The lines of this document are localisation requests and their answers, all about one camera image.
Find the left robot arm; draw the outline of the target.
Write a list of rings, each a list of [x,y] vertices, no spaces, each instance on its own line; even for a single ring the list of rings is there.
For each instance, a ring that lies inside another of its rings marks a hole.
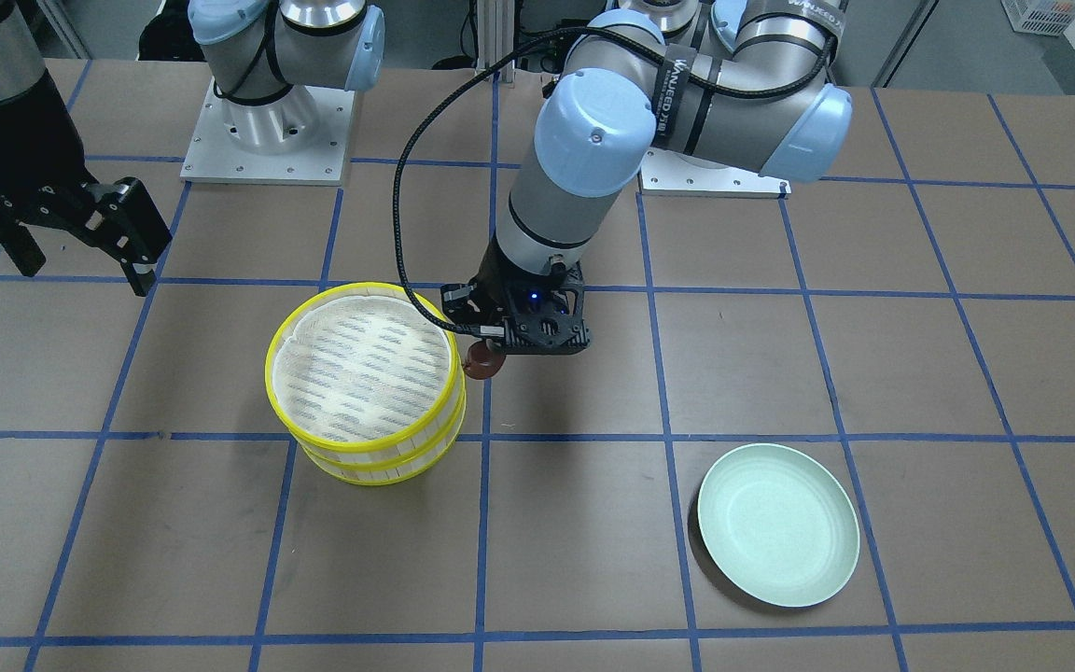
[[[852,123],[825,69],[841,1],[632,1],[567,53],[482,264],[444,286],[482,377],[516,356],[589,345],[580,256],[653,149],[771,178],[823,177]]]

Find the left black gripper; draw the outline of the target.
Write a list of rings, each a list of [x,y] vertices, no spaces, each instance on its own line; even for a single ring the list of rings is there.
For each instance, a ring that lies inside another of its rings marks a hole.
[[[511,262],[496,238],[469,284],[440,287],[445,318],[462,335],[492,342],[507,356],[574,356],[592,344],[583,315],[580,264],[555,257],[554,273],[541,275]]]

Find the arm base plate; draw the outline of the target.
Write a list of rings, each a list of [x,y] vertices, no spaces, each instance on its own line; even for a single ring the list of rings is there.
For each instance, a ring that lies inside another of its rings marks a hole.
[[[207,90],[180,177],[194,183],[339,188],[362,95],[296,86],[264,106]]]
[[[649,153],[641,162],[639,178],[641,191],[654,196],[785,199],[792,194],[788,180],[699,162],[671,152]]]

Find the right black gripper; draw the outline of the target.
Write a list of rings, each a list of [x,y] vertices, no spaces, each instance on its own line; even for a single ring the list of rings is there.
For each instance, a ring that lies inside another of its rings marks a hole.
[[[34,276],[46,256],[31,227],[63,231],[119,263],[137,297],[155,285],[172,234],[145,183],[95,182],[63,96],[29,89],[0,102],[0,246]]]

